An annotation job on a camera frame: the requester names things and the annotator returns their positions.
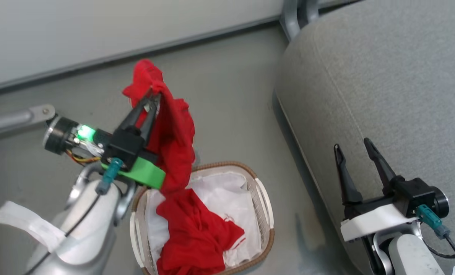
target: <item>teal cable connector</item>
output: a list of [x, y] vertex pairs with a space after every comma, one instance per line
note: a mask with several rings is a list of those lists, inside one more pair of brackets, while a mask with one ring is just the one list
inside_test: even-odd
[[416, 216], [430, 226], [439, 239], [443, 240], [445, 235], [450, 234], [450, 229], [442, 225], [441, 219], [426, 205], [416, 208]]
[[98, 195], [105, 195], [110, 189], [110, 185], [116, 178], [117, 174], [119, 174], [119, 170], [122, 167], [124, 162], [121, 159], [113, 158], [110, 162], [109, 167], [105, 170], [104, 176], [98, 183], [97, 187], [95, 188], [95, 192]]

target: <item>laundry basket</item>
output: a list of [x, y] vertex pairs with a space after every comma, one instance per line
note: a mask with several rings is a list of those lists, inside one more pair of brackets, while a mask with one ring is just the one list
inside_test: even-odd
[[[273, 239], [275, 238], [273, 212], [268, 194], [261, 181], [257, 178], [257, 175], [249, 167], [239, 162], [219, 162], [195, 167], [192, 171], [192, 176], [208, 176], [226, 172], [242, 174], [247, 180], [247, 189], [252, 197], [255, 215], [260, 229], [261, 253], [237, 266], [227, 267], [226, 270], [217, 273], [218, 275], [231, 275], [259, 264], [267, 257], [273, 245]], [[139, 189], [133, 201], [130, 221], [131, 243], [135, 258], [143, 273], [145, 275], [157, 275], [150, 252], [146, 226], [145, 210], [148, 198], [147, 192], [149, 190], [146, 188]]]

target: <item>gray sofa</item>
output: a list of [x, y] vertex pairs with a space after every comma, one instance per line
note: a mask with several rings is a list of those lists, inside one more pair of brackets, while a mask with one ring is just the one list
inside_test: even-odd
[[[382, 184], [362, 141], [369, 137], [397, 174], [446, 193], [443, 221], [455, 242], [455, 0], [366, 0], [331, 12], [290, 43], [275, 89], [338, 232], [333, 145], [364, 199], [374, 198]], [[453, 254], [428, 226], [422, 231], [431, 247]], [[362, 244], [344, 246], [372, 274]], [[437, 261], [452, 273], [455, 259]]]

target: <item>green led light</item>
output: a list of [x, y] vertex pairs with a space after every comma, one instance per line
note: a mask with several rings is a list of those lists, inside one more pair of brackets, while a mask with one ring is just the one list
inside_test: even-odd
[[86, 125], [82, 125], [81, 128], [78, 130], [77, 138], [83, 141], [93, 141], [93, 135], [95, 134], [95, 130], [91, 129]]

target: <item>red garment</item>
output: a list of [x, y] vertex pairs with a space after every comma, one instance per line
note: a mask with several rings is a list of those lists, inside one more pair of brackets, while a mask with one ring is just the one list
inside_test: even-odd
[[[136, 106], [150, 87], [154, 94], [161, 94], [161, 102], [147, 149], [158, 155], [156, 165], [166, 173], [161, 187], [161, 193], [166, 196], [189, 184], [195, 160], [192, 147], [195, 127], [189, 105], [183, 99], [173, 99], [163, 82], [162, 72], [151, 61], [144, 59], [136, 64], [133, 83], [124, 89], [123, 94]], [[138, 120], [138, 126], [145, 117], [146, 111]]]
[[170, 239], [156, 262], [159, 275], [212, 275], [223, 271], [223, 251], [245, 231], [210, 212], [194, 190], [176, 192], [156, 212], [168, 220]]

